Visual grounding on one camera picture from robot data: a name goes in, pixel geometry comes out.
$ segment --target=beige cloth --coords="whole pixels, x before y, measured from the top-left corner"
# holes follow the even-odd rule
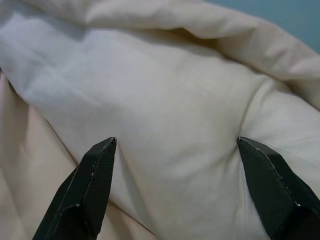
[[[75,164],[37,111],[0,77],[0,238],[30,240]],[[99,240],[156,240],[108,204]]]
[[[0,66],[77,161],[118,137],[111,195],[162,239],[268,238],[239,134],[280,152],[319,196],[320,58],[297,39],[195,0],[27,2],[62,19],[0,2]]]
[[[185,29],[227,57],[287,82],[320,110],[320,56],[260,18],[201,0],[24,1],[91,27]]]

